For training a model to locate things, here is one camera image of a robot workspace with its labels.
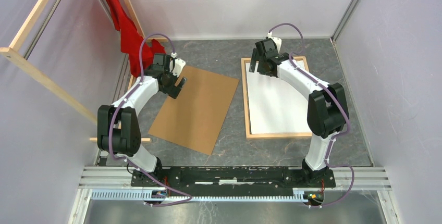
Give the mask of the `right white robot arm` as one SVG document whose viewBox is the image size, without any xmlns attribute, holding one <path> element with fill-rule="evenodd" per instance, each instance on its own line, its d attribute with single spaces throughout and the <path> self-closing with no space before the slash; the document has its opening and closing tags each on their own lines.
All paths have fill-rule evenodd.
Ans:
<svg viewBox="0 0 442 224">
<path fill-rule="evenodd" d="M 307 100 L 306 120 L 312 137 L 300 174 L 305 185 L 315 186 L 329 171 L 334 142 L 350 129 L 345 90 L 340 83 L 329 84 L 312 75 L 291 54 L 280 53 L 280 46 L 279 38 L 256 42 L 249 71 L 283 80 Z"/>
</svg>

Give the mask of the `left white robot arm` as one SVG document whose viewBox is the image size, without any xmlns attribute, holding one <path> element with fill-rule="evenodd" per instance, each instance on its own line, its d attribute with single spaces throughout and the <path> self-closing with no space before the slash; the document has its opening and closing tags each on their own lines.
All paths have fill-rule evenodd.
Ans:
<svg viewBox="0 0 442 224">
<path fill-rule="evenodd" d="M 176 99 L 186 78 L 181 78 L 186 63 L 171 55 L 155 54 L 153 63 L 136 79 L 128 92 L 111 105 L 101 105 L 97 111 L 97 146 L 115 160 L 124 160 L 144 172 L 144 180 L 151 186 L 163 182 L 160 160 L 141 145 L 138 115 L 149 99 L 161 92 Z"/>
</svg>

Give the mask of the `brown hardboard backing board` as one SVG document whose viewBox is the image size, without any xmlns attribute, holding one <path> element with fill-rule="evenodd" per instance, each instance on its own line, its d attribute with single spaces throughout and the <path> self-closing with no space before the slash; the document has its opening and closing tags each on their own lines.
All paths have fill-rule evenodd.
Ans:
<svg viewBox="0 0 442 224">
<path fill-rule="evenodd" d="M 191 66 L 181 75 L 185 85 L 165 100 L 149 134 L 211 155 L 239 80 Z"/>
</svg>

